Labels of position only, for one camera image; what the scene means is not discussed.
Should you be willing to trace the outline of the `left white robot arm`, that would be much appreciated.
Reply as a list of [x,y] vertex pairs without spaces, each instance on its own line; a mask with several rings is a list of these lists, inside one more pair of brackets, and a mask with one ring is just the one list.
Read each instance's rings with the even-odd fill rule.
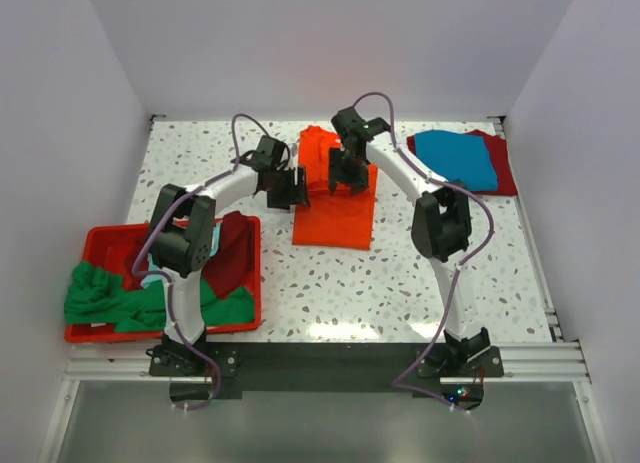
[[166,309],[161,343],[150,351],[154,369],[192,376],[212,365],[206,354],[200,278],[212,247],[216,212],[261,191],[270,208],[308,206],[305,169],[290,167],[290,158],[286,143],[264,135],[222,174],[161,189],[143,246],[155,265],[148,273],[161,278]]

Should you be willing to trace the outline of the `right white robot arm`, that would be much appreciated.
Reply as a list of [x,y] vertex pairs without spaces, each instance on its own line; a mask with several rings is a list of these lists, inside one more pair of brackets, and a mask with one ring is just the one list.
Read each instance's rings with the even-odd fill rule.
[[416,156],[400,149],[391,125],[378,117],[362,118],[351,106],[331,119],[340,140],[329,151],[328,187],[342,184],[353,195],[369,187],[369,167],[386,174],[413,205],[410,236],[417,252],[434,271],[444,303],[445,341],[429,346],[419,359],[438,369],[458,370],[471,364],[491,346],[486,325],[479,317],[470,278],[464,274],[472,233],[468,192],[460,181],[447,182]]

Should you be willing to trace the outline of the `orange t shirt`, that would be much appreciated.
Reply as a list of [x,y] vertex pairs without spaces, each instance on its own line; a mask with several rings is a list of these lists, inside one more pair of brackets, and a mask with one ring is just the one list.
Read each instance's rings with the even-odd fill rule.
[[295,245],[368,250],[371,247],[378,169],[368,168],[369,186],[357,195],[339,184],[329,191],[329,150],[339,146],[338,135],[319,126],[300,132],[299,165],[306,170],[310,205],[296,208],[292,242]]

